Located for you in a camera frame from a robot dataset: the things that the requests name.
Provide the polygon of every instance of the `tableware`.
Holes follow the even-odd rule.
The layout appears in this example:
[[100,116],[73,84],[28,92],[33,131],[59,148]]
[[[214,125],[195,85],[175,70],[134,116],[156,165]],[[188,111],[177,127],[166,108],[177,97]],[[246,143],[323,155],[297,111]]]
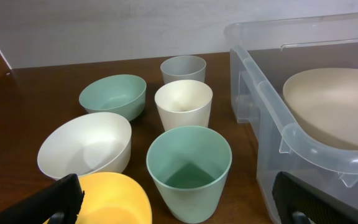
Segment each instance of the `tableware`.
[[215,211],[232,162],[230,145],[216,131],[184,126],[161,134],[146,164],[172,214],[199,223]]
[[358,150],[358,69],[297,73],[285,82],[283,95],[312,138],[328,146]]
[[38,167],[60,179],[94,172],[122,172],[131,157],[131,125],[123,116],[92,113],[56,129],[38,152]]
[[132,121],[144,109],[146,82],[135,75],[113,75],[88,85],[80,104],[88,113],[112,112]]
[[85,191],[77,224],[152,224],[152,210],[143,188],[132,178],[100,172],[80,177]]
[[179,80],[161,87],[155,94],[164,130],[179,126],[208,127],[212,89],[195,80]]
[[160,68],[165,84],[177,80],[205,80],[206,62],[194,55],[172,57],[164,61]]

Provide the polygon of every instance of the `table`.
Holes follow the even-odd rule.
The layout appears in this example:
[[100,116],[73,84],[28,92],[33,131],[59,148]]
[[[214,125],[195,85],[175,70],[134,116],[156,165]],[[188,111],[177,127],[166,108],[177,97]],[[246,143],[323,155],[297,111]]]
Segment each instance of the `table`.
[[[209,127],[231,146],[233,162],[218,208],[205,223],[271,223],[256,180],[258,143],[248,124],[237,124],[231,108],[228,53],[200,55],[214,96]],[[145,158],[163,133],[154,103],[163,85],[160,64],[167,58],[16,69],[0,78],[0,211],[53,183],[37,167],[43,141],[62,124],[86,114],[82,89],[110,75],[128,73],[147,82],[144,112],[132,125],[132,155],[124,174],[146,191],[153,223],[180,223],[165,205],[147,172]]]

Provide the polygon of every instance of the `beige bowl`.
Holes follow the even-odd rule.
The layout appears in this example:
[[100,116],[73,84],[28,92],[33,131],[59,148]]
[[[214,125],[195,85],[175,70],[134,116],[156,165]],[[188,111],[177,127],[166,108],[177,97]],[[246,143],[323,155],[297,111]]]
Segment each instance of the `beige bowl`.
[[297,73],[284,99],[302,129],[317,141],[358,150],[358,69],[319,68]]

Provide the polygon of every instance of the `yellow bowl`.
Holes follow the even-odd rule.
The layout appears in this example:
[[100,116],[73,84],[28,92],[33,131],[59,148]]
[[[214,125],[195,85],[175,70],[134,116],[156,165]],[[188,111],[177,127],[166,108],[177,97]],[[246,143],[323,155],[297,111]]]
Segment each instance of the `yellow bowl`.
[[132,178],[113,172],[80,177],[85,191],[76,224],[151,224],[152,209],[143,188]]

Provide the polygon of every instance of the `plastic bin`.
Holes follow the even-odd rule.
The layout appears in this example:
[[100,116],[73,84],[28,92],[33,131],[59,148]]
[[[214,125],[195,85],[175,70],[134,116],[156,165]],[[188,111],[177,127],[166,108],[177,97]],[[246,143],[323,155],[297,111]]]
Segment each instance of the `plastic bin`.
[[308,136],[281,98],[283,84],[298,72],[358,68],[358,13],[231,24],[224,33],[232,108],[259,141],[257,180],[271,219],[280,223],[272,187],[282,170],[358,208],[358,151]]

